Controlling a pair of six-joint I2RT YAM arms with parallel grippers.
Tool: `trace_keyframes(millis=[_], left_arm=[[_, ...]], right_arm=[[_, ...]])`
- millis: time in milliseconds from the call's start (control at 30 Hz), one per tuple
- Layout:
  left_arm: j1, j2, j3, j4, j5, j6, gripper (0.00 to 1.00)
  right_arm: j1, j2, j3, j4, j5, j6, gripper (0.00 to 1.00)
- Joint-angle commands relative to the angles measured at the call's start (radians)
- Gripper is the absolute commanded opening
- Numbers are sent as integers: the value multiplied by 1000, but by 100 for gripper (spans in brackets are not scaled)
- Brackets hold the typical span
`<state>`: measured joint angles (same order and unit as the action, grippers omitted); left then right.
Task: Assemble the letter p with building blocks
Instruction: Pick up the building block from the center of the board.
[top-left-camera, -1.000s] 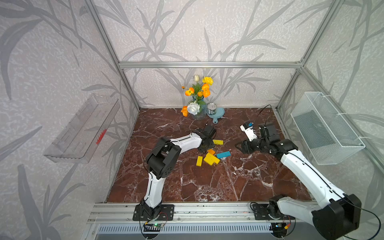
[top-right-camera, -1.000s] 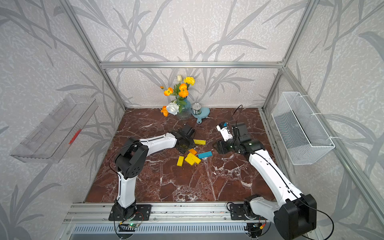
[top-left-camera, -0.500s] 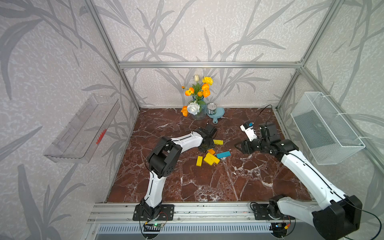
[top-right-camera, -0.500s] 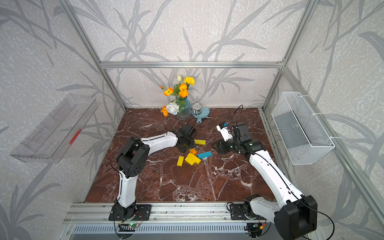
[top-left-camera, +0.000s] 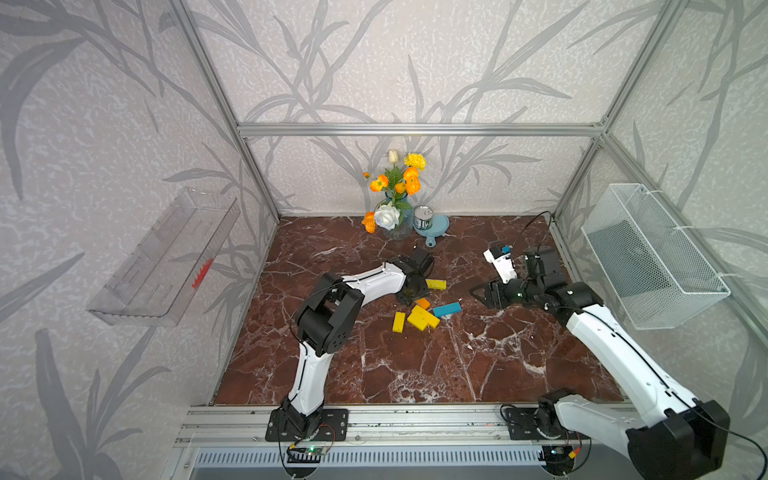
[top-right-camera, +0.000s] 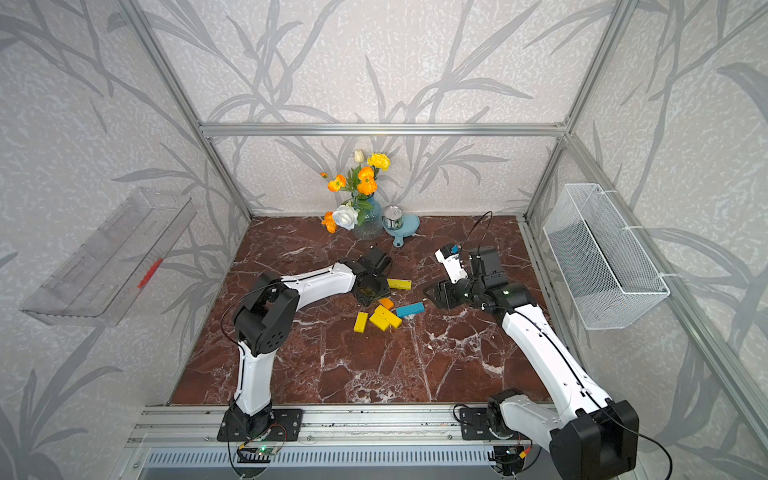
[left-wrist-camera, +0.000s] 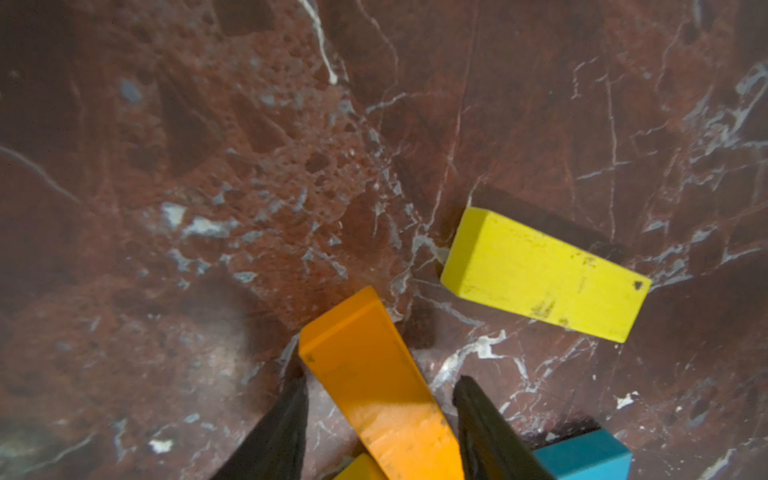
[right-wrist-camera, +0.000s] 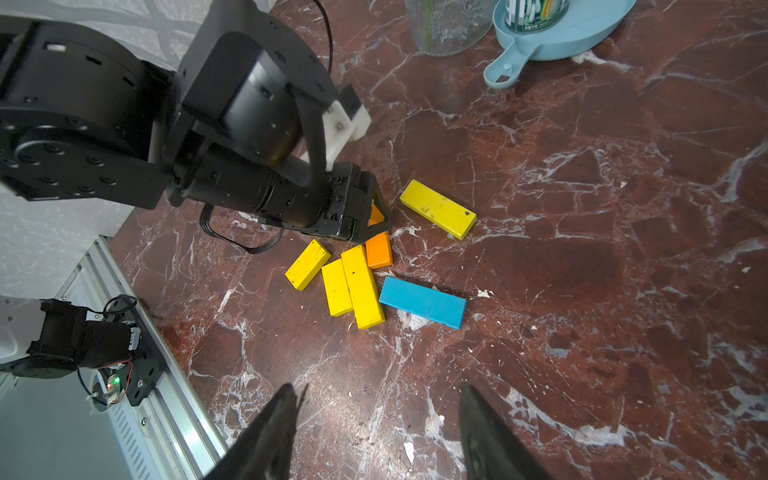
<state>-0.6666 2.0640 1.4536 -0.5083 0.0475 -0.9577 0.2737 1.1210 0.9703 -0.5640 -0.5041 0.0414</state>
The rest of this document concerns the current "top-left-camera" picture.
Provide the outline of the long yellow wooden block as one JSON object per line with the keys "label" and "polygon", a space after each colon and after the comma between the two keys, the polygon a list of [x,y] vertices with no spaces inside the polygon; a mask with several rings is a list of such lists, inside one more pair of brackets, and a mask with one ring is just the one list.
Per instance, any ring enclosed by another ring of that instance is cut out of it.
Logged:
{"label": "long yellow wooden block", "polygon": [[436,328],[439,325],[439,323],[440,323],[440,319],[439,318],[435,317],[432,313],[430,313],[429,311],[421,308],[418,305],[416,305],[413,308],[412,312],[417,312],[417,313],[423,315],[425,317],[425,319],[428,321],[428,323],[429,323],[428,327],[430,327],[430,328]]}

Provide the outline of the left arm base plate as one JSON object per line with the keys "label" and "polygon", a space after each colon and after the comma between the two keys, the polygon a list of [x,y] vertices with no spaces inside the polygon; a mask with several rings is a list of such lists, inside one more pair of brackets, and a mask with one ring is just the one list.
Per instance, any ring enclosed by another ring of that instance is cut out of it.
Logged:
{"label": "left arm base plate", "polygon": [[270,414],[265,434],[267,442],[303,440],[344,441],[349,425],[349,410],[321,408],[308,417],[283,408]]}

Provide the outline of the short yellow wooden block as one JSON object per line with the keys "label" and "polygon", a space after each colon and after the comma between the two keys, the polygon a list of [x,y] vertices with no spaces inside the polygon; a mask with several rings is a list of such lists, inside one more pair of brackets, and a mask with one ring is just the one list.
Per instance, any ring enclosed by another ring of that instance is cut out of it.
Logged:
{"label": "short yellow wooden block", "polygon": [[407,317],[407,322],[417,328],[419,331],[424,331],[429,326],[429,323],[425,317],[417,312],[412,312]]}

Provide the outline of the teal wooden block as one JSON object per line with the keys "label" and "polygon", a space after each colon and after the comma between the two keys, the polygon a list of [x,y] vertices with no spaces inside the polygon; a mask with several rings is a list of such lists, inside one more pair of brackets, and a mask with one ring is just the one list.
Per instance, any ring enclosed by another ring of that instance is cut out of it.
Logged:
{"label": "teal wooden block", "polygon": [[432,309],[432,314],[437,318],[447,317],[455,313],[462,311],[462,307],[459,302],[436,306]]}

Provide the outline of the large yellow-green wooden block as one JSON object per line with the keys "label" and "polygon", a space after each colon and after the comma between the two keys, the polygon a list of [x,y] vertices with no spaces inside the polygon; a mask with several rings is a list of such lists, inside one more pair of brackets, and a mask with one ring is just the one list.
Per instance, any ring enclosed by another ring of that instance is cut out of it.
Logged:
{"label": "large yellow-green wooden block", "polygon": [[446,290],[447,282],[445,280],[427,279],[426,285],[431,290]]}

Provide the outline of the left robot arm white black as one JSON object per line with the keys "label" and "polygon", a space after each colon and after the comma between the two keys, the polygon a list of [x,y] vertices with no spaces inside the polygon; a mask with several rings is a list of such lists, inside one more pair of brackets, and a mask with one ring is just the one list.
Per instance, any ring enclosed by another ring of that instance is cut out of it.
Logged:
{"label": "left robot arm white black", "polygon": [[393,296],[411,306],[429,293],[434,257],[416,247],[408,256],[354,275],[326,273],[294,314],[299,360],[293,385],[276,410],[280,440],[303,440],[319,430],[333,356],[347,342],[362,308]]}

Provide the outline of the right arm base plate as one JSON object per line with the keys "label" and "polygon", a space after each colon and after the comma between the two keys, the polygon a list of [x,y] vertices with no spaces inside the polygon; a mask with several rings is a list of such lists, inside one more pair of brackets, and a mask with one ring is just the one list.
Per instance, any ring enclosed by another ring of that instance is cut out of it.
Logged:
{"label": "right arm base plate", "polygon": [[501,406],[500,413],[511,440],[559,440],[563,436],[561,429],[539,423],[538,408],[505,404]]}

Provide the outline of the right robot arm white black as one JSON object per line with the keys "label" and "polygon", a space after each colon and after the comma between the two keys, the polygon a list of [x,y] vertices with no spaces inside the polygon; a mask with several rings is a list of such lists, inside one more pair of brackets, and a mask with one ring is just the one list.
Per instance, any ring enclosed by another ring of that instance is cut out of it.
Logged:
{"label": "right robot arm white black", "polygon": [[568,282],[554,249],[526,250],[524,276],[516,273],[509,246],[493,246],[484,258],[498,276],[472,288],[471,296],[491,309],[520,305],[551,314],[592,352],[635,409],[622,415],[569,389],[549,392],[533,417],[541,436],[583,434],[628,458],[645,479],[697,479],[722,466],[728,413],[714,400],[700,401],[663,370],[589,285]]}

